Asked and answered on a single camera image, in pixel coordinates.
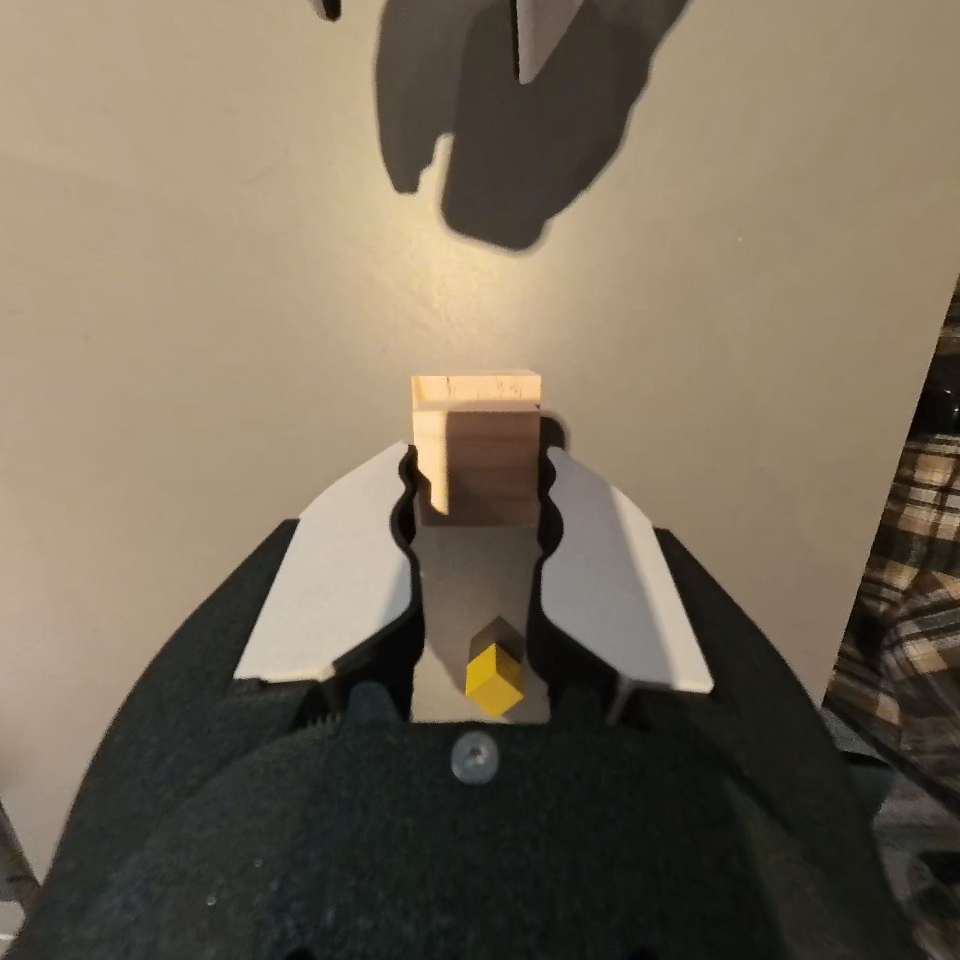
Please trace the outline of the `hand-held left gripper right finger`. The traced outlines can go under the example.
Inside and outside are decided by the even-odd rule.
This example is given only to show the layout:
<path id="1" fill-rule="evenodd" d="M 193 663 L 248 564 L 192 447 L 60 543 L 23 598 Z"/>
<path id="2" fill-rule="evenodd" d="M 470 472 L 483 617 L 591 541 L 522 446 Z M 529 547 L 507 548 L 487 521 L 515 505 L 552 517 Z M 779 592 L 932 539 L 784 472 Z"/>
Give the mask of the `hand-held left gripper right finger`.
<path id="1" fill-rule="evenodd" d="M 585 690 L 616 722 L 639 691 L 708 696 L 714 675 L 653 522 L 560 447 L 541 461 L 528 659 L 552 712 Z"/>

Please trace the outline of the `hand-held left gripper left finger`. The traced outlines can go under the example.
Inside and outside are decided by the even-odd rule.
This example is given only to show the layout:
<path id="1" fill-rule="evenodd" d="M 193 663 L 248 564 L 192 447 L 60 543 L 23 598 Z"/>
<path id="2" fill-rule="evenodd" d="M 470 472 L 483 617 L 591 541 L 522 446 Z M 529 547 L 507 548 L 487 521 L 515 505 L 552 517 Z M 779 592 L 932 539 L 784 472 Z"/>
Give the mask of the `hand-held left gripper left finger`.
<path id="1" fill-rule="evenodd" d="M 235 681 L 330 680 L 411 609 L 412 561 L 392 527 L 410 451 L 403 441 L 388 446 L 299 515 Z"/>

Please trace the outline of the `small wooden cube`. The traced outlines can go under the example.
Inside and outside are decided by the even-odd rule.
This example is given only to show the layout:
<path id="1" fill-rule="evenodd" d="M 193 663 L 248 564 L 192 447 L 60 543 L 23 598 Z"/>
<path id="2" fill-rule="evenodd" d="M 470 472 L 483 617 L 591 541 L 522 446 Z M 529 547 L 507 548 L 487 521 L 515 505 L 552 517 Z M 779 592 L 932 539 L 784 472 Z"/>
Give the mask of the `small wooden cube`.
<path id="1" fill-rule="evenodd" d="M 415 375 L 411 390 L 421 522 L 536 527 L 542 377 L 529 369 Z"/>

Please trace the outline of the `small yellow cube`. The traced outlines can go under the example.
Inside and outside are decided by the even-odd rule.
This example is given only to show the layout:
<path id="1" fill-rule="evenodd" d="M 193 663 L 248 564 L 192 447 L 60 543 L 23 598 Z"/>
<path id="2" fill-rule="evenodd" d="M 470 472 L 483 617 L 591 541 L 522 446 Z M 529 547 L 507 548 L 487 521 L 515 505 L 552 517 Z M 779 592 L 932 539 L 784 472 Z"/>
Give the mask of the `small yellow cube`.
<path id="1" fill-rule="evenodd" d="M 523 664 L 502 645 L 491 644 L 469 662 L 464 692 L 486 716 L 499 719 L 525 697 Z"/>

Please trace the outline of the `plaid cloth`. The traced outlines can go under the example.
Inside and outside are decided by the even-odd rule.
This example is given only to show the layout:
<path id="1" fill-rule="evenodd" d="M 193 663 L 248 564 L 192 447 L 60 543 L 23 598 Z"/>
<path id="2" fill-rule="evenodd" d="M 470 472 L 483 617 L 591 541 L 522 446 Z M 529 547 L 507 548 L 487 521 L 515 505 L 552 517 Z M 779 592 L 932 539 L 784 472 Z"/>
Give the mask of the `plaid cloth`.
<path id="1" fill-rule="evenodd" d="M 924 958 L 958 958 L 959 297 L 822 705 Z"/>

